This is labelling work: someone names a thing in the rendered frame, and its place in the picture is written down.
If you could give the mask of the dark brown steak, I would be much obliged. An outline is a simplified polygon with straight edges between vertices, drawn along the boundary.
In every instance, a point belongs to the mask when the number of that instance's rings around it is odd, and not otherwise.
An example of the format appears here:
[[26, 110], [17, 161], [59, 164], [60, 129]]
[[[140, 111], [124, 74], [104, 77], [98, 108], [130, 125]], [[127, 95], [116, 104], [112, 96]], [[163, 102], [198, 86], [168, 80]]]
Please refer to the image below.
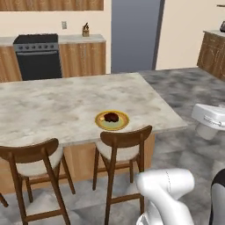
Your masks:
[[119, 116], [115, 112], [105, 114], [104, 118], [107, 122], [117, 122], [119, 120]]

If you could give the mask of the black and grey oven range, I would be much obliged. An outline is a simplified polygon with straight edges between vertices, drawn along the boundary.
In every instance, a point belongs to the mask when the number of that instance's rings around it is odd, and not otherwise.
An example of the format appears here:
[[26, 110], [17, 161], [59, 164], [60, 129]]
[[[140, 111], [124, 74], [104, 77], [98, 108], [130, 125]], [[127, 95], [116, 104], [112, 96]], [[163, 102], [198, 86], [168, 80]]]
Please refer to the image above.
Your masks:
[[62, 77], [57, 33], [20, 34], [13, 47], [23, 81]]

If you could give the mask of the wooden base cabinet run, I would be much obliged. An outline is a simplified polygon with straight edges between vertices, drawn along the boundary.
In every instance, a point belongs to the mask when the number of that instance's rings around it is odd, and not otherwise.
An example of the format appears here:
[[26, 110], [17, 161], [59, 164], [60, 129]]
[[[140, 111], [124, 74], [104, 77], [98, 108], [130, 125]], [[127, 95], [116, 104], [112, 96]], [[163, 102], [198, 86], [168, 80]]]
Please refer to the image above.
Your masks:
[[106, 40], [101, 34], [60, 35], [63, 77], [104, 75]]
[[14, 40], [15, 37], [0, 37], [0, 83], [22, 80], [13, 47]]

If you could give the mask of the wooden knife block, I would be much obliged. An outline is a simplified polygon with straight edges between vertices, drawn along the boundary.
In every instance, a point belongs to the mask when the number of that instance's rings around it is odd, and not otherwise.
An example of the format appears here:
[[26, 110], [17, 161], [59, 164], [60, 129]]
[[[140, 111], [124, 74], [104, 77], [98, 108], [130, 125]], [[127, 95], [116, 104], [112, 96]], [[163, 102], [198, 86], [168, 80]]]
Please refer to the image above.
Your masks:
[[90, 36], [90, 29], [89, 29], [89, 25], [88, 23], [86, 23], [83, 26], [83, 33], [82, 33], [83, 37], [89, 37]]

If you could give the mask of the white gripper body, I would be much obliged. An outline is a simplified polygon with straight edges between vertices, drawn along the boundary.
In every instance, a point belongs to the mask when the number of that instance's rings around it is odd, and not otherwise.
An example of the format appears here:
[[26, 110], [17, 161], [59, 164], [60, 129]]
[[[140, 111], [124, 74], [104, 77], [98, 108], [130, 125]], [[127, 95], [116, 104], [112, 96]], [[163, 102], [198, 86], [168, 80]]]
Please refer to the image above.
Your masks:
[[225, 130], [225, 108], [196, 104], [192, 109], [192, 118], [200, 124], [217, 130]]

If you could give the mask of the wooden stool with cream seat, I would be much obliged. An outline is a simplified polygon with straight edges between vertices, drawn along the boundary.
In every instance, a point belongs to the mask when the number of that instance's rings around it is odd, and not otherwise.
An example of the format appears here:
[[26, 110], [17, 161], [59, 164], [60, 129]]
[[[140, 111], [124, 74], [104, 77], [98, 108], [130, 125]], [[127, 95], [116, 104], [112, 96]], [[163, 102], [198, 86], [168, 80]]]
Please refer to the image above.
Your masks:
[[5, 200], [4, 196], [0, 193], [0, 202], [4, 205], [4, 207], [8, 207], [8, 203]]
[[109, 223], [112, 204], [139, 200], [141, 214], [144, 213], [144, 197], [140, 193], [113, 198], [113, 180], [116, 170], [129, 169], [130, 182], [134, 182], [133, 163], [137, 162], [139, 172], [144, 171], [144, 142], [149, 138], [152, 126], [127, 133], [102, 132], [96, 143], [92, 190], [96, 190], [100, 172], [107, 172], [108, 185], [105, 206], [105, 225]]
[[[56, 138], [24, 147], [0, 146], [0, 157], [10, 165], [23, 225], [28, 225], [29, 221], [37, 221], [57, 215], [61, 215], [65, 224], [70, 225], [69, 216], [59, 187], [59, 180], [66, 178], [71, 192], [75, 194], [76, 191], [63, 148], [59, 147], [59, 141]], [[33, 202], [31, 185], [50, 181], [60, 208], [54, 211], [27, 215], [22, 193], [23, 180], [25, 180], [30, 202]]]

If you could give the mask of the yellow round plate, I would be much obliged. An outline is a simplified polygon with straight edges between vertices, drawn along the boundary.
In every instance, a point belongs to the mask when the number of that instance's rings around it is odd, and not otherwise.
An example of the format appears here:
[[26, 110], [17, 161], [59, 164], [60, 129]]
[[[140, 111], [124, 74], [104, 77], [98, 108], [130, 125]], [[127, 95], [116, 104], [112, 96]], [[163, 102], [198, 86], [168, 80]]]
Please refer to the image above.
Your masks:
[[[119, 116], [119, 120], [117, 122], [105, 121], [104, 115], [107, 113], [116, 113]], [[125, 128], [128, 125], [129, 118], [124, 112], [121, 112], [121, 111], [115, 111], [115, 110], [103, 111], [96, 116], [95, 123], [98, 127], [104, 130], [117, 131], [117, 130], [121, 130]]]

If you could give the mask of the wooden wall cabinets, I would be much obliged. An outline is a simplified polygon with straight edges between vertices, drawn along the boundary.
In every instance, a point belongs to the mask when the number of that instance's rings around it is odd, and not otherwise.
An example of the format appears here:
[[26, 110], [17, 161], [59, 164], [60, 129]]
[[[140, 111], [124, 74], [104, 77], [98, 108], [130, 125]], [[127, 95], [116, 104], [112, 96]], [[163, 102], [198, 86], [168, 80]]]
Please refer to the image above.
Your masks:
[[102, 11], [104, 0], [0, 0], [0, 11]]

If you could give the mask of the wooden island base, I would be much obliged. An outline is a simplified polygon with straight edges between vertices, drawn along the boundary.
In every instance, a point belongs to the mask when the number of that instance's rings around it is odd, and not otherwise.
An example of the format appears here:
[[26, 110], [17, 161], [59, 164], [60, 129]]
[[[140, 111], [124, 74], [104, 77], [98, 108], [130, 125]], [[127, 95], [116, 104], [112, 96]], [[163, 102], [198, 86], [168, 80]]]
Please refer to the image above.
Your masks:
[[[151, 157], [155, 147], [155, 136], [151, 134], [144, 142], [144, 167], [151, 166]], [[93, 178], [95, 144], [89, 143], [64, 149], [69, 172], [74, 182]], [[0, 192], [15, 192], [9, 164], [0, 158]]]

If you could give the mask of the dark wooden cabinet run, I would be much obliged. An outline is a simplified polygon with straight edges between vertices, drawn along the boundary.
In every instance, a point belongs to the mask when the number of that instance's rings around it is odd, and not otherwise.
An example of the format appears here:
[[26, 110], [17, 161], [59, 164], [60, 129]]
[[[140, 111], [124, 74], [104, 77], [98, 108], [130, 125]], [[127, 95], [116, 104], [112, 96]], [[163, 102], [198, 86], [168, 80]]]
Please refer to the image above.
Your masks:
[[225, 82], [225, 36], [204, 32], [197, 66]]

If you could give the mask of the grey tall door panel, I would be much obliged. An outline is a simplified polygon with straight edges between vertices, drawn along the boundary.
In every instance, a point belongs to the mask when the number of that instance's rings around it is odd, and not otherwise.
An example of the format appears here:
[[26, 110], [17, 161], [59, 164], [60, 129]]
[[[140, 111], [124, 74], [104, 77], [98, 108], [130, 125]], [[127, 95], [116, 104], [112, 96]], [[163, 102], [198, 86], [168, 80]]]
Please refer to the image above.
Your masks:
[[112, 0], [112, 73], [156, 69], [165, 0]]

